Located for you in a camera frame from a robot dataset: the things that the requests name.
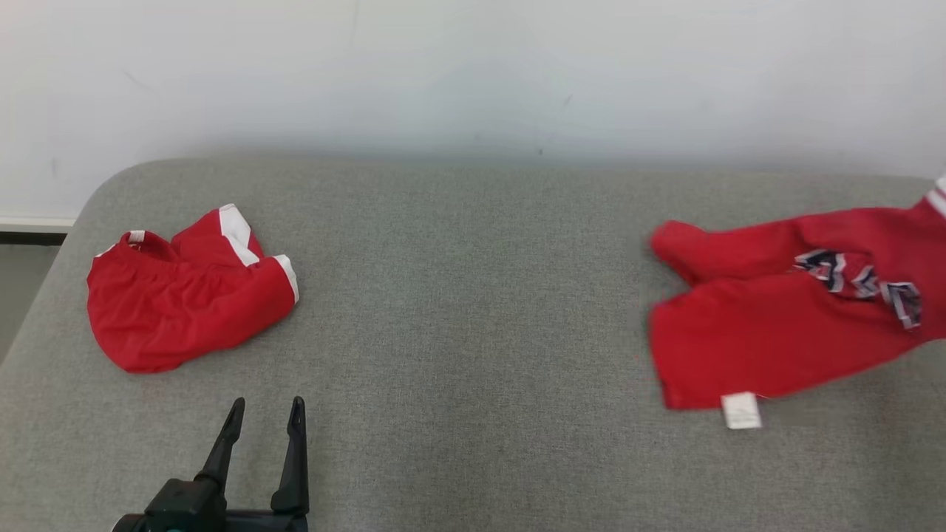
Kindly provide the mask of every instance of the clothing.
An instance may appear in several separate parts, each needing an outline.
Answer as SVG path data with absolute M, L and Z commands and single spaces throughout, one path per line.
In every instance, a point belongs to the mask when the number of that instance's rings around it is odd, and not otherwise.
M 167 242 L 130 231 L 93 259 L 89 322 L 99 346 L 131 373 L 157 373 L 238 346 L 299 300 L 285 255 L 266 257 L 232 204 Z
M 667 222 L 651 246 L 692 286 L 651 315 L 669 408 L 784 396 L 946 338 L 946 179 L 909 209 L 723 232 Z

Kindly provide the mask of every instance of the white stripe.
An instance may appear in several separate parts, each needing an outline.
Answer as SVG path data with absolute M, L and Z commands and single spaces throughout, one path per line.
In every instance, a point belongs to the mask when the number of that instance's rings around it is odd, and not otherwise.
M 250 225 L 239 213 L 234 204 L 227 204 L 217 210 L 220 216 L 220 233 L 230 242 L 230 247 L 243 262 L 244 266 L 256 264 L 259 257 L 250 251 Z
M 98 255 L 96 255 L 96 258 L 99 258 L 99 257 L 105 255 L 106 253 L 112 251 L 112 248 L 114 248 L 114 247 L 115 247 L 114 244 L 110 245 L 110 246 L 109 246 L 109 249 L 107 249 L 107 250 L 103 251 L 102 253 L 99 253 Z
M 929 202 L 939 214 L 946 217 L 946 199 L 940 196 L 935 190 L 930 190 L 926 193 L 926 201 Z
M 831 289 L 830 292 L 839 293 L 844 291 L 844 267 L 847 266 L 848 263 L 844 260 L 843 253 L 839 253 L 834 257 L 837 262 L 837 267 L 834 268 L 834 283 L 836 283 L 837 286 Z
M 292 295 L 295 296 L 294 303 L 299 302 L 299 285 L 296 282 L 295 271 L 292 270 L 292 263 L 289 261 L 289 257 L 285 255 L 277 255 L 273 257 L 279 262 L 279 265 L 283 267 L 283 272 L 286 273 L 286 278 L 289 280 L 289 285 L 292 287 Z

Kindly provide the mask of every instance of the red shorts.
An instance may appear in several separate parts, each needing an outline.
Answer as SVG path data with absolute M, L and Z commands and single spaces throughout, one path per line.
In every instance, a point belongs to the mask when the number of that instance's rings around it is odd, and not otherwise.
M 266 257 L 232 204 L 171 242 L 149 231 L 125 233 L 93 260 L 88 284 L 92 332 L 131 373 L 168 371 L 238 346 L 299 300 L 289 259 Z

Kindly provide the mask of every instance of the gray cushion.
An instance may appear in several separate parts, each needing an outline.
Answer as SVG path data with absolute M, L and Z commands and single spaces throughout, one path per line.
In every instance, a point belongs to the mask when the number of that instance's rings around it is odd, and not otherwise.
M 907 206 L 929 186 L 265 160 L 130 168 L 83 210 L 0 365 L 0 527 L 107 530 L 168 477 L 199 470 L 237 396 L 247 412 L 227 495 L 265 508 L 301 395 L 313 530 L 942 529 L 941 345 L 765 402 L 763 429 L 733 432 L 718 411 L 664 408 L 646 334 L 651 306 L 684 290 L 648 252 L 660 222 L 724 229 Z M 267 252 L 292 259 L 302 300 L 244 346 L 122 372 L 86 318 L 92 257 L 126 230 L 169 238 L 230 202 Z

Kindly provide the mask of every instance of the clothing tag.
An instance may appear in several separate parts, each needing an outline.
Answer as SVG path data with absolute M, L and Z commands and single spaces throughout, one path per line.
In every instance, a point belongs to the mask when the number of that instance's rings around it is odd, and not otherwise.
M 752 392 L 723 396 L 723 416 L 730 429 L 759 429 L 762 416 L 759 415 L 759 403 Z

